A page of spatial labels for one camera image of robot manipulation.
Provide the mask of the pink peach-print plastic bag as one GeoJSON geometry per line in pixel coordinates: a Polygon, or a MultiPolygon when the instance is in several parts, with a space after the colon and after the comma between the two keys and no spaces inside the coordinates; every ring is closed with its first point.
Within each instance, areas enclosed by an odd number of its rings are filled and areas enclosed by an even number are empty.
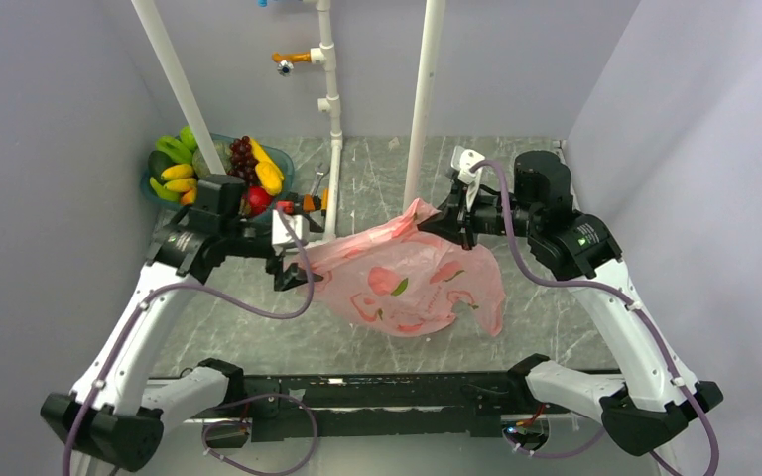
{"type": "Polygon", "coordinates": [[[482,245],[464,250],[418,226],[438,210],[421,199],[400,216],[312,247],[315,299],[355,324],[397,337],[438,332],[461,305],[491,336],[503,327],[501,270],[482,245]]]}

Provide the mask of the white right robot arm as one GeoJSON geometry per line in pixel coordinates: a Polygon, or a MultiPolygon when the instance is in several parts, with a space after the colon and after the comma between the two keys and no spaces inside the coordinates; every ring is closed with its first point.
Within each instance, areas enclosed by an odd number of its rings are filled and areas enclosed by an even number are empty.
{"type": "Polygon", "coordinates": [[[505,175],[482,154],[457,147],[450,166],[449,195],[421,230],[466,250],[481,234],[504,236],[512,253],[525,240],[550,272],[537,284],[571,292],[619,368],[618,376],[607,378],[532,355],[508,373],[511,406],[529,412],[553,404],[592,419],[634,456],[655,455],[692,421],[706,422],[722,402],[721,389],[675,355],[635,290],[611,231],[575,206],[571,171],[560,157],[526,152],[505,175]],[[482,183],[485,169],[500,174],[497,188],[482,183]]]}

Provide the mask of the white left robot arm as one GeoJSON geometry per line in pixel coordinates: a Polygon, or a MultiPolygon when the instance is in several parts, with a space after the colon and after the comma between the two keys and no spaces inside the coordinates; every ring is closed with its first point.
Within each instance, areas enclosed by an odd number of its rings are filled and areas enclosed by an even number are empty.
{"type": "Polygon", "coordinates": [[[209,276],[227,258],[262,260],[278,291],[314,289],[306,246],[317,225],[292,200],[276,202],[269,222],[245,218],[248,191],[227,175],[199,182],[195,201],[153,235],[135,291],[93,363],[68,392],[46,397],[41,416],[63,442],[64,473],[75,453],[139,471],[186,420],[206,411],[230,417],[255,401],[242,368],[214,358],[158,390],[148,387],[184,308],[207,292],[209,276]]]}

